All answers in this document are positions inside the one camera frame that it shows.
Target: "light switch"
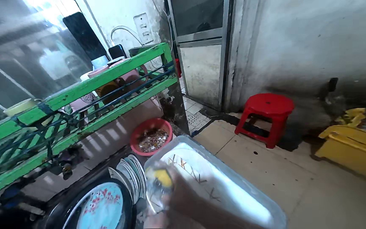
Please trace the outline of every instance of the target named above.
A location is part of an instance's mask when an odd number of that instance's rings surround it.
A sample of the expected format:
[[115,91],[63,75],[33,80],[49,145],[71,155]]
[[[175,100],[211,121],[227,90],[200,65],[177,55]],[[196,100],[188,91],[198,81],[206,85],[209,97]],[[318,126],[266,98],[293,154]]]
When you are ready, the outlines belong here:
[[150,29],[150,23],[148,21],[148,15],[142,13],[133,18],[136,29],[138,31],[139,38],[143,44],[148,44],[153,41],[152,31]]

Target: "green paint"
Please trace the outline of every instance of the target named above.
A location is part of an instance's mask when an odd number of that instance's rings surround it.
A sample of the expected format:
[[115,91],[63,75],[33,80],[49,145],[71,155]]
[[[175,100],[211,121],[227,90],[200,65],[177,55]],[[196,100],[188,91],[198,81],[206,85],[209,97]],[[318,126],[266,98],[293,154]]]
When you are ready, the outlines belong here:
[[[131,58],[130,60],[123,62],[120,65],[117,65],[114,68],[107,70],[106,72],[96,76],[92,79],[86,80],[78,85],[73,86],[72,88],[68,88],[67,90],[51,96],[45,100],[46,104],[52,110],[58,110],[61,107],[69,104],[70,102],[84,96],[85,94],[95,90],[99,86],[106,84],[107,82],[116,79],[119,76],[129,72],[130,70],[158,57],[161,56],[162,62],[164,64],[168,63],[172,60],[170,55],[170,49],[168,44],[162,43],[152,47],[148,50],[145,50],[142,53],[139,53],[135,57]],[[163,91],[167,87],[177,83],[177,78],[175,74],[172,74],[169,77],[165,77],[163,80],[159,82],[155,82],[150,88],[144,88],[140,91],[140,93],[133,97],[131,96],[129,100],[121,105],[117,105],[115,109],[107,112],[103,116],[99,118],[94,118],[95,120],[89,122],[81,129],[75,129],[72,127],[71,132],[68,136],[63,136],[63,130],[66,128],[66,125],[60,125],[57,129],[54,127],[50,127],[46,130],[45,137],[55,136],[55,144],[52,148],[53,154],[58,155],[61,151],[65,150],[69,146],[73,145],[74,143],[79,142],[81,139],[85,138],[86,136],[90,135],[91,133],[95,132],[96,130],[100,129],[101,127],[105,126],[109,122],[115,120],[125,112],[131,110],[133,107],[138,106],[142,102],[150,99],[150,97],[156,95],[157,93]],[[40,118],[43,118],[45,114],[38,108],[33,107],[30,110],[23,112],[19,119],[22,120],[24,123],[31,124]],[[54,121],[58,120],[59,115],[54,117]],[[15,135],[19,135],[23,129],[16,126],[16,124],[6,119],[3,122],[0,122],[0,145],[2,142],[7,141],[7,136],[15,133]],[[35,136],[32,140],[30,140],[27,144],[21,143],[21,146],[27,145],[28,149],[32,146],[38,147],[39,145],[43,145],[43,139],[40,138],[38,135]],[[0,166],[3,168],[8,168],[12,163],[16,163],[17,160],[20,161],[21,155],[18,155],[19,151],[17,149],[8,150],[4,153],[3,157],[0,158]],[[0,190],[20,178],[21,176],[27,174],[28,172],[32,171],[38,166],[44,164],[44,160],[47,156],[47,150],[44,149],[41,152],[37,153],[36,155],[32,156],[31,158],[27,159],[25,162],[22,162],[19,166],[3,172],[0,174]]]
[[[145,64],[146,62],[153,60],[154,58],[164,55],[165,49],[169,49],[169,45],[167,43],[158,44],[148,50],[145,50],[142,53],[134,56],[133,58],[117,65],[114,68],[111,68],[99,76],[91,78],[89,80],[83,81],[77,85],[68,88],[57,95],[53,95],[44,100],[44,102],[52,109],[58,110],[61,107],[75,101],[76,99],[94,91],[96,88],[114,80],[130,70]],[[37,106],[29,109],[26,112],[23,112],[18,116],[18,119],[30,125],[37,120],[45,117],[46,114],[40,110]],[[7,137],[8,135],[20,130],[21,127],[17,126],[14,121],[11,121],[9,118],[4,119],[0,122],[0,140]]]

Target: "dish rack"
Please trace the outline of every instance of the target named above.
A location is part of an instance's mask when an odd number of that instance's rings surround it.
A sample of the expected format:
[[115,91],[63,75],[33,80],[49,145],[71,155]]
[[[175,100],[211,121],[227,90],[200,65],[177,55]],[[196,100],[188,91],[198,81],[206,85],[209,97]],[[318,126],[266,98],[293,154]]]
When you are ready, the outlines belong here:
[[[150,79],[134,90],[112,102],[102,102],[129,85],[126,84],[71,114],[61,111],[69,103],[158,56],[162,66],[141,76],[139,80],[146,76]],[[160,43],[140,50],[139,54],[94,78],[59,91],[29,110],[0,121],[0,190],[37,167],[49,166],[66,148],[177,81],[170,47]]]

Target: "plate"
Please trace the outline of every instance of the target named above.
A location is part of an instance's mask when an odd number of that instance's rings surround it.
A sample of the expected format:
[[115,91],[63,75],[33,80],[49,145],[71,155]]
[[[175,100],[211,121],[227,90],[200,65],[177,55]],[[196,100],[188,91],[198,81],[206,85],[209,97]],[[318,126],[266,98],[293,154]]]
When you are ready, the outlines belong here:
[[140,187],[140,182],[139,182],[139,178],[138,178],[137,174],[135,174],[133,168],[124,159],[121,159],[120,164],[124,165],[124,167],[128,170],[131,179],[134,181],[135,189],[137,190],[138,199],[139,199],[139,197],[141,195],[141,187]]
[[137,178],[138,178],[138,185],[139,185],[139,196],[142,197],[144,195],[144,181],[142,179],[141,176],[141,171],[139,169],[139,167],[137,166],[137,164],[131,159],[131,158],[125,158],[125,161],[131,166],[131,168],[133,169],[133,171],[135,172]]
[[138,158],[136,158],[135,157],[135,155],[133,155],[133,154],[130,154],[129,156],[128,156],[129,158],[131,158],[131,159],[133,159],[138,165],[139,165],[139,168],[140,168],[140,170],[141,170],[141,174],[143,175],[143,177],[144,177],[144,180],[145,180],[145,182],[146,182],[146,176],[145,176],[145,170],[144,170],[144,168],[142,167],[142,165],[141,165],[141,162],[138,160]]
[[146,198],[146,176],[145,176],[145,172],[144,169],[142,168],[141,163],[138,161],[138,159],[134,156],[134,155],[129,155],[128,156],[129,159],[131,159],[131,161],[135,164],[135,166],[138,168],[138,174],[140,177],[140,181],[142,184],[142,198]]
[[126,178],[127,181],[131,184],[132,192],[133,192],[133,203],[136,204],[136,202],[139,199],[139,193],[135,186],[135,179],[131,177],[129,170],[123,163],[119,163],[117,165],[117,170],[120,171]]
[[[73,208],[63,228],[79,206],[82,210],[77,222],[78,229],[94,228],[97,225],[103,228],[115,228],[122,215],[121,189],[116,183],[107,182],[90,190]],[[111,212],[111,217],[102,217],[108,212]]]
[[124,174],[122,174],[120,171],[113,169],[111,167],[108,167],[108,172],[111,176],[111,178],[117,179],[119,181],[121,181],[126,188],[129,191],[129,194],[131,196],[131,200],[133,200],[133,191],[132,191],[132,185],[131,183],[126,179],[126,177],[124,176]]

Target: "tiled floor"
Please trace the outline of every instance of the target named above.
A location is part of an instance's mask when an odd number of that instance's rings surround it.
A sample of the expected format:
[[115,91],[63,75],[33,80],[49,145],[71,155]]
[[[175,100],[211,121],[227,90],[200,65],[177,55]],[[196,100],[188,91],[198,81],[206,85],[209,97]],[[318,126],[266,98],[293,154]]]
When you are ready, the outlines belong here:
[[194,139],[276,201],[289,229],[366,228],[366,180],[309,157],[303,142],[289,152],[234,134],[214,121]]
[[[180,78],[180,87],[183,93],[186,93],[183,78]],[[204,127],[210,119],[206,116],[202,115],[199,111],[204,107],[200,103],[197,103],[185,96],[183,96],[184,107],[186,110],[187,123],[189,124],[190,134],[195,130],[201,129]]]

